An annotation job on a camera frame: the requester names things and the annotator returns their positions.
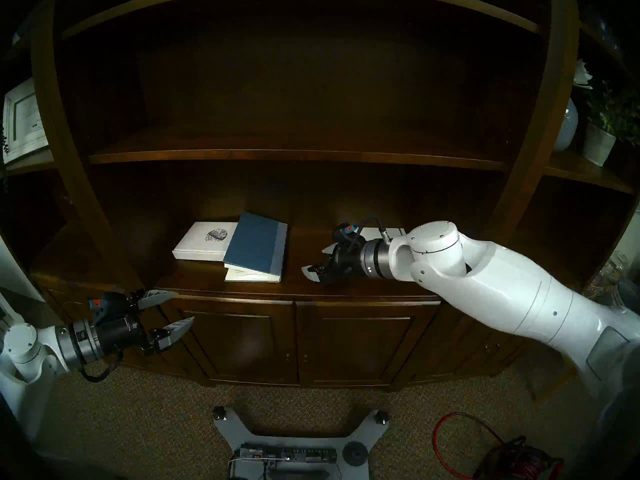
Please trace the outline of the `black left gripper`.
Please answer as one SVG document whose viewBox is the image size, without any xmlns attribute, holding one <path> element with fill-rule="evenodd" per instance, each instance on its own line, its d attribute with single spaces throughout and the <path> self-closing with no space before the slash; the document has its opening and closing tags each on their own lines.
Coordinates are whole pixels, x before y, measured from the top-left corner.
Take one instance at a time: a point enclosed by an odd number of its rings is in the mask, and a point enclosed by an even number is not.
<svg viewBox="0 0 640 480">
<path fill-rule="evenodd" d="M 146 310 L 176 298 L 171 290 L 136 290 L 129 297 L 133 310 Z M 107 357 L 131 347 L 142 350 L 145 357 L 171 349 L 190 331 L 195 317 L 173 322 L 163 328 L 152 329 L 152 342 L 142 325 L 143 312 L 117 313 L 95 312 L 95 356 Z"/>
</svg>

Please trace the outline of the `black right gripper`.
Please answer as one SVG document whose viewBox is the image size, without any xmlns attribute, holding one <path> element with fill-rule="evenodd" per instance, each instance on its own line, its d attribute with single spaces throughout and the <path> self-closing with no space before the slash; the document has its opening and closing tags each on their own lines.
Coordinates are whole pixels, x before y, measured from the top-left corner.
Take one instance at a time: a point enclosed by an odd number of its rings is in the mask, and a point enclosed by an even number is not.
<svg viewBox="0 0 640 480">
<path fill-rule="evenodd" d="M 306 265 L 301 268 L 304 276 L 318 284 L 331 284 L 351 277 L 366 277 L 360 258 L 365 241 L 333 243 L 322 249 L 324 262 L 321 265 Z"/>
</svg>

